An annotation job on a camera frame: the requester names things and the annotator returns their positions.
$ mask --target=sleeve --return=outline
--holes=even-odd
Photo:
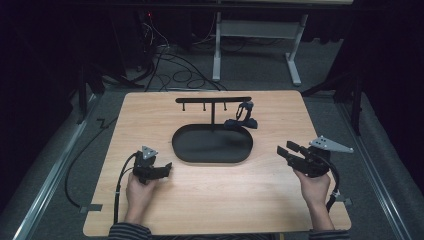
[[[116,223],[109,230],[108,240],[150,240],[150,229],[130,223]]]
[[[346,230],[310,232],[309,240],[346,240],[350,239]]]

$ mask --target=person's right hand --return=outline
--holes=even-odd
[[[302,196],[309,206],[325,205],[325,199],[330,187],[330,177],[324,174],[320,177],[310,178],[305,174],[294,170],[300,180]]]
[[[324,174],[320,177],[310,178],[294,170],[300,180],[302,196],[306,201],[311,215],[312,227],[315,231],[334,230],[325,200],[330,187],[330,177]]]

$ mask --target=white desk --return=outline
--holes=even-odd
[[[238,0],[237,2],[348,5],[352,4],[353,0]],[[301,80],[294,58],[299,48],[307,19],[308,15],[304,14],[299,22],[234,21],[221,19],[221,13],[218,12],[216,16],[215,54],[212,79],[214,81],[219,81],[221,79],[221,36],[284,38],[293,40],[291,52],[285,53],[284,56],[293,84],[295,86],[300,86]]]

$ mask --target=wooden tabletop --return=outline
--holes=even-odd
[[[241,163],[187,164],[172,148],[172,136],[180,127],[210,123],[210,106],[182,104],[176,98],[252,97],[252,118],[258,129],[250,156]],[[239,103],[216,105],[216,123],[234,119]],[[288,140],[305,147],[317,137],[305,104],[297,91],[158,92],[126,96],[92,204],[102,210],[89,212],[84,233],[106,236],[113,223],[114,192],[125,160],[142,146],[158,155],[155,166],[172,162],[171,174],[162,179],[143,220],[155,235],[261,233],[305,231],[312,228],[298,178],[276,153]],[[119,220],[127,210],[122,181]],[[337,229],[351,227],[343,203],[336,202],[331,217]]]

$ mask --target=cable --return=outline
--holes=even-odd
[[[202,81],[199,85],[194,85],[194,83],[195,82],[197,82],[197,81]],[[205,85],[205,80],[203,80],[203,79],[194,79],[194,80],[190,80],[188,83],[187,83],[187,87],[188,88],[191,88],[191,89],[197,89],[197,88],[201,88],[201,87],[203,87]]]
[[[257,46],[271,46],[271,45],[275,45],[278,44],[279,42],[283,41],[283,38],[275,38],[272,41],[270,41],[269,43],[259,43],[259,42],[252,42],[249,41],[250,39],[257,39],[257,38],[247,38],[246,39],[246,43],[249,45],[257,45]]]
[[[218,91],[221,91],[221,89],[219,88],[219,87],[221,87],[222,89],[224,89],[225,91],[227,91],[227,88],[226,87],[224,87],[222,84],[220,84],[220,83],[218,83],[218,82],[214,82],[214,81],[211,81],[211,80],[209,80],[208,78],[206,78],[200,71],[199,71],[199,69],[197,69],[197,67],[196,66],[194,66],[192,63],[190,63],[188,60],[186,60],[186,59],[184,59],[184,58],[182,58],[182,57],[179,57],[179,56],[177,56],[177,55],[174,55],[174,54],[170,54],[170,53],[167,53],[167,54],[164,54],[165,56],[172,56],[172,57],[174,57],[174,58],[178,58],[178,59],[180,59],[180,60],[182,60],[182,61],[184,61],[184,62],[186,62],[186,63],[188,63],[192,68],[194,68],[195,70],[196,70],[196,72],[194,72],[194,73],[196,73],[196,74],[198,74],[200,77],[201,77],[201,79],[202,80],[204,80],[204,81],[206,81],[206,82],[208,82],[209,84],[211,84],[212,86],[214,86]]]
[[[75,158],[72,160],[71,164],[69,165],[68,170],[66,171],[66,176],[65,176],[65,195],[66,198],[68,199],[68,201],[74,205],[75,207],[77,207],[78,209],[81,208],[81,205],[78,204],[76,201],[74,201],[70,194],[69,194],[69,189],[68,189],[68,179],[69,179],[69,175],[71,172],[72,167],[74,166],[75,162],[77,161],[77,159],[81,156],[81,154],[90,146],[90,144],[107,128],[109,128],[110,125],[112,125],[112,123],[114,123],[116,120],[118,119],[118,117],[114,118],[112,121],[110,121],[110,123],[108,123],[106,126],[103,126],[102,129],[83,147],[83,149],[81,149],[81,151],[78,152],[78,154],[75,156]]]
[[[238,52],[238,51],[242,50],[246,46],[246,44],[247,44],[246,39],[245,38],[240,38],[240,37],[225,37],[225,38],[223,38],[223,42],[224,42],[224,40],[227,40],[227,41],[238,40],[238,42],[241,42],[241,46],[238,49],[236,49],[236,50],[225,49],[224,47],[222,47],[222,44],[221,44],[221,49],[224,52],[231,52],[231,53]]]
[[[112,77],[113,79],[117,80],[119,83],[126,85],[128,87],[133,87],[133,88],[144,88],[144,85],[138,85],[135,82],[132,82],[122,76],[116,75],[115,73],[112,73],[104,68],[102,68],[101,66],[95,64],[95,63],[90,63],[90,65],[96,69],[97,71],[99,71],[100,73],[103,73],[104,75],[108,75],[110,77]]]
[[[131,87],[131,88],[144,88],[144,85],[137,85],[136,82],[139,82],[139,81],[147,78],[150,74],[152,74],[153,70],[154,70],[154,66],[155,65],[154,65],[153,61],[151,61],[149,63],[149,65],[147,65],[147,69],[142,75],[140,75],[140,76],[138,76],[134,79],[131,79],[131,80],[127,79],[124,76],[120,76],[119,78],[115,79],[118,82],[112,82],[112,81],[109,81],[109,80],[104,79],[104,78],[103,78],[103,82],[110,84],[110,85],[115,85],[115,86],[124,85],[124,86]]]
[[[161,74],[161,75],[156,75],[159,79],[160,79],[160,81],[162,82],[162,87],[159,89],[159,92],[161,92],[162,91],[162,89],[164,89],[165,88],[165,91],[167,91],[168,92],[168,89],[167,89],[167,85],[169,84],[169,83],[171,83],[171,78],[168,76],[168,75],[165,75],[165,74]],[[168,82],[167,83],[164,83],[163,82],[163,79],[161,78],[161,76],[164,76],[164,77],[167,77],[168,78]]]
[[[333,206],[333,204],[337,200],[337,196],[340,195],[340,193],[339,193],[339,185],[340,185],[339,172],[337,171],[336,166],[332,162],[327,161],[326,159],[324,159],[323,157],[321,157],[317,154],[314,154],[314,157],[317,157],[321,161],[323,161],[330,168],[331,173],[333,174],[335,184],[334,184],[333,192],[330,195],[330,199],[327,201],[327,204],[326,204],[327,211],[330,212],[331,207]]]
[[[206,37],[199,42],[192,43],[192,45],[197,45],[197,44],[208,42],[208,41],[214,39],[214,37],[209,38],[209,39],[208,39],[208,37],[211,35],[213,27],[215,26],[215,19],[216,19],[216,13],[213,15],[212,24],[211,24],[211,27],[209,29],[209,33],[206,35]]]
[[[178,82],[178,83],[188,82],[188,81],[190,81],[190,79],[192,79],[192,78],[193,78],[193,72],[192,72],[192,71],[191,71],[188,67],[186,67],[186,66],[184,66],[184,65],[182,65],[182,64],[179,64],[179,63],[177,63],[177,62],[173,62],[173,61],[169,61],[169,62],[171,62],[171,63],[175,63],[175,64],[177,64],[177,65],[180,65],[180,66],[182,66],[182,67],[186,68],[186,70],[181,70],[181,71],[175,72],[175,73],[172,75],[172,79],[173,79],[175,82]],[[180,73],[189,73],[189,76],[188,76],[186,79],[182,79],[182,77],[177,77],[177,75],[180,75]]]
[[[147,83],[147,86],[146,86],[146,88],[144,89],[144,91],[145,91],[145,92],[147,92],[147,91],[149,90],[149,88],[150,88],[150,84],[152,83],[152,80],[153,80],[153,78],[154,78],[154,77],[155,77],[155,75],[156,75],[156,71],[158,70],[158,67],[159,67],[159,61],[161,60],[161,56],[162,56],[163,52],[165,51],[165,49],[166,49],[166,48],[162,49],[162,51],[161,51],[161,52],[160,52],[160,54],[159,54],[159,57],[158,57],[158,59],[157,59],[157,61],[156,61],[156,67],[155,67],[155,70],[153,71],[152,76],[150,77],[149,82]]]
[[[153,39],[154,39],[153,29],[152,29],[152,27],[149,26],[149,24],[143,23],[142,25],[147,27],[148,29],[150,29],[150,44],[149,45],[152,46],[153,45]]]
[[[118,179],[118,183],[116,184],[116,190],[115,190],[115,205],[113,208],[113,224],[118,222],[118,210],[119,210],[119,196],[121,195],[121,180],[122,177],[124,176],[124,174],[130,170],[127,169],[125,170],[125,168],[127,168],[128,162],[135,156],[137,156],[137,154],[139,154],[138,152],[131,154],[131,156],[125,161],[124,166],[122,167],[121,173],[119,174],[119,179]]]
[[[157,34],[159,34],[159,36],[161,36],[164,40],[165,40],[165,42],[166,42],[166,46],[169,48],[169,42],[168,42],[168,39],[166,39],[166,37],[164,37],[156,28],[155,28],[155,26],[153,25],[153,21],[152,21],[152,13],[151,12],[148,12],[147,13],[147,16],[149,17],[149,20],[150,20],[150,25],[152,25],[152,28],[153,28],[153,30],[155,30],[156,31],[156,33]]]

